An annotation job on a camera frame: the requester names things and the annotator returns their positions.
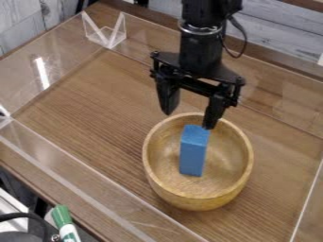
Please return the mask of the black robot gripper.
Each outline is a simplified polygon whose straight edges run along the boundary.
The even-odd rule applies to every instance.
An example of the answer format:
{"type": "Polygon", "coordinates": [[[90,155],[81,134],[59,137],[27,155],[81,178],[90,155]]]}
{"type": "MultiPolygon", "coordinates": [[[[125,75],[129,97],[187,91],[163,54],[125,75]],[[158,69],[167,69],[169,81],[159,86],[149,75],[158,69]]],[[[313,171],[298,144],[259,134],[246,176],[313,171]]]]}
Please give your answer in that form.
{"type": "Polygon", "coordinates": [[[210,98],[202,127],[211,130],[226,108],[238,105],[245,79],[222,62],[222,51],[227,51],[226,23],[211,26],[181,23],[179,26],[179,52],[150,54],[150,76],[166,115],[171,115],[179,105],[182,89],[210,98]]]}

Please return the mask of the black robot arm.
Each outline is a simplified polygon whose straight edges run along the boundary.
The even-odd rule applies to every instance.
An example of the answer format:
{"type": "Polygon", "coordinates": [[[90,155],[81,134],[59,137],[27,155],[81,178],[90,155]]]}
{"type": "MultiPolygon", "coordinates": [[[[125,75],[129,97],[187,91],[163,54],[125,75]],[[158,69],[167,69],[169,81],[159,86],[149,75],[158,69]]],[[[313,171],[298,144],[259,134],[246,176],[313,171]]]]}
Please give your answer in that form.
{"type": "Polygon", "coordinates": [[[182,0],[181,46],[177,53],[154,51],[150,76],[155,80],[161,109],[171,114],[181,91],[209,98],[202,127],[211,130],[225,111],[239,104],[245,78],[222,62],[227,51],[226,26],[239,22],[234,14],[243,0],[182,0]]]}

